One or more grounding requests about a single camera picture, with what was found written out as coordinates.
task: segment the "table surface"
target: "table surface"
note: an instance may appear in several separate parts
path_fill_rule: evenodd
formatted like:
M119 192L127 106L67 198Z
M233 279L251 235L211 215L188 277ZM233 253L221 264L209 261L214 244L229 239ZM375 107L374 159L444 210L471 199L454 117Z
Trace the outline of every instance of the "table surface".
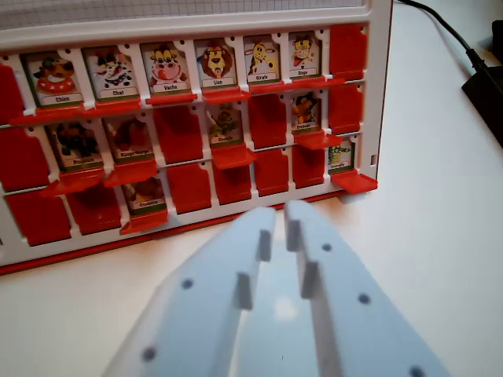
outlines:
M497 63L486 48L503 2L426 3ZM469 75L431 17L395 3L380 187L315 206L452 376L493 377L503 349L503 149L461 90ZM278 212L277 239L282 225ZM154 287L225 226L0 277L0 375L100 375Z

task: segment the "black cable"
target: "black cable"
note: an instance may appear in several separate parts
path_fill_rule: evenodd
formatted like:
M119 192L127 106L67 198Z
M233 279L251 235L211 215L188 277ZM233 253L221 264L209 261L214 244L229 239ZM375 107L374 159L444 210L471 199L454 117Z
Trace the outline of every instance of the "black cable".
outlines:
M461 37L459 33L455 31L454 28L450 26L435 10L433 10L432 8L430 8L425 4L421 4L420 2L415 2L413 0L398 0L398 1L430 13L464 47L464 49L466 50L466 54L468 55L468 59L470 59L473 68L476 71L487 69L484 60L480 58L480 56L475 52L475 50L472 47L470 47L470 45L463 39L463 37Z

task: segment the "cartoon dalmatian card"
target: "cartoon dalmatian card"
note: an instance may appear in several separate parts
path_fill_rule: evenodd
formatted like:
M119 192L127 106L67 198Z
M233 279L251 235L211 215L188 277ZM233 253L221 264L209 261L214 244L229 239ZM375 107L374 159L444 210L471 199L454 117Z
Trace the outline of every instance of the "cartoon dalmatian card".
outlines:
M56 51L21 55L21 61L38 107L52 108L83 101L73 64Z
M94 132L80 123L46 126L47 136L61 171L74 171L103 165Z

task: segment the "character card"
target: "character card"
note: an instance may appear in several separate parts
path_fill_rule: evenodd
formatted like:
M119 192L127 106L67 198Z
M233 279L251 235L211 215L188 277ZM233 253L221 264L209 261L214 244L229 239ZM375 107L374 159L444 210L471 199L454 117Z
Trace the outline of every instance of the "character card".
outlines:
M206 115L212 147L243 141L241 113L231 104L208 105Z
M56 51L24 54L21 61L38 107L51 108L83 101L73 64Z
M320 128L320 100L314 96L314 92L295 94L292 97L292 133Z
M237 84L234 50L223 38L194 42L201 88L222 88Z
M80 123L46 126L61 171L73 171L103 165L94 132Z
M187 60L184 53L175 49L173 42L141 45L141 55L150 93L155 95L189 91Z
M249 84L280 80L280 46L270 35L244 38L244 62Z
M103 119L108 143L117 163L153 157L147 125L133 115Z
M157 178L123 185L123 192L131 214L146 214L166 208L163 186Z
M290 33L290 78L320 75L320 41L313 31Z
M98 101L138 95L131 61L116 46L83 49L83 55Z
M354 143L349 138L340 145L329 147L329 174L351 170L354 167Z

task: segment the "grid paper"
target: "grid paper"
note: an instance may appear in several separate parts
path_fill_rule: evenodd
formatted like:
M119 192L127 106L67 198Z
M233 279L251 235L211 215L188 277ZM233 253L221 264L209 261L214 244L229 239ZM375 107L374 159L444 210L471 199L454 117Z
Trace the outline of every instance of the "grid paper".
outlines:
M364 0L1 0L0 30L127 18L362 5Z

